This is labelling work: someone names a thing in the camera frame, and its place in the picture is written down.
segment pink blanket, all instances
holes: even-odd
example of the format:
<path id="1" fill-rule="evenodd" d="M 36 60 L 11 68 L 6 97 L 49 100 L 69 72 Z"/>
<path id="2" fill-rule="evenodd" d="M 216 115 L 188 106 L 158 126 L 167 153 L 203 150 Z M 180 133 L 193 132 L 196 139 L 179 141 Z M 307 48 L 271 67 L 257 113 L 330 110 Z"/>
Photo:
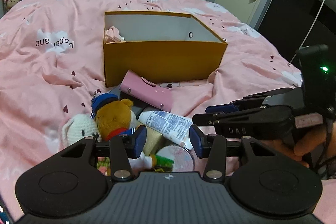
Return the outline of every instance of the pink blanket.
<path id="1" fill-rule="evenodd" d="M 27 169 L 58 151 L 59 128 L 90 113 L 104 87 L 104 12 L 192 13 L 226 39 L 220 67 L 208 80 L 172 89 L 173 113 L 191 117 L 244 95 L 299 86 L 299 70 L 258 32 L 220 5 L 203 0 L 23 0 L 0 20 L 0 191 L 14 218 L 22 215 L 14 186 Z M 228 172 L 236 167 L 230 159 Z M 197 160 L 202 171 L 204 161 Z M 336 181 L 324 183 L 315 210 L 336 223 Z"/>

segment pink case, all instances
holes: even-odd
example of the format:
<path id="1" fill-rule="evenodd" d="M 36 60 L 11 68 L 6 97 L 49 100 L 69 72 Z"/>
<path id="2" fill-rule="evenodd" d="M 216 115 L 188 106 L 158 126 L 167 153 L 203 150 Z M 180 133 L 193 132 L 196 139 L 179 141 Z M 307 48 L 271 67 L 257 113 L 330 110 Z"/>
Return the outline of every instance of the pink case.
<path id="1" fill-rule="evenodd" d="M 120 90 L 158 109 L 171 112 L 172 95 L 170 90 L 149 82 L 131 70 L 126 73 Z"/>

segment blue hat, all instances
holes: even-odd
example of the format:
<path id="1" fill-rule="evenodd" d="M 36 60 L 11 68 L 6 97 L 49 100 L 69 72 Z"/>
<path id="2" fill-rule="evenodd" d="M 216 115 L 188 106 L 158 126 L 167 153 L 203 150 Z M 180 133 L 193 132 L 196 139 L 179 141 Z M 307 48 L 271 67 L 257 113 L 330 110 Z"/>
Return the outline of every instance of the blue hat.
<path id="1" fill-rule="evenodd" d="M 97 115 L 97 111 L 101 109 L 104 105 L 107 105 L 111 102 L 118 101 L 119 97 L 113 93 L 104 93 L 94 98 L 92 101 L 92 113 L 91 118 L 94 118 Z"/>

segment black wardrobe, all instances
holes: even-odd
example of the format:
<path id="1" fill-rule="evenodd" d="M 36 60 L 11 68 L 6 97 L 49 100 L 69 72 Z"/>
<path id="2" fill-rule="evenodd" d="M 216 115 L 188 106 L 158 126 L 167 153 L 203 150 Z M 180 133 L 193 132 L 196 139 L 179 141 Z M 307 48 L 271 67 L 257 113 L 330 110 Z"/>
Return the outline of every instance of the black wardrobe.
<path id="1" fill-rule="evenodd" d="M 303 41 L 303 46 L 327 44 L 336 59 L 336 0 L 322 3 L 323 0 L 272 0 L 258 31 L 288 61 Z"/>

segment round compact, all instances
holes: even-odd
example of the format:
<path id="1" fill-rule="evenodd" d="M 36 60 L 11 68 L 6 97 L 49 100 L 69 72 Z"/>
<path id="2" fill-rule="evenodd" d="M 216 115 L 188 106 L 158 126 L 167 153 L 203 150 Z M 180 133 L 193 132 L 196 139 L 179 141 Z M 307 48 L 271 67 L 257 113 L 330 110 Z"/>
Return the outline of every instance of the round compact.
<path id="1" fill-rule="evenodd" d="M 192 172 L 195 168 L 194 158 L 189 151 L 178 145 L 168 145 L 160 149 L 158 156 L 174 161 L 173 172 Z"/>

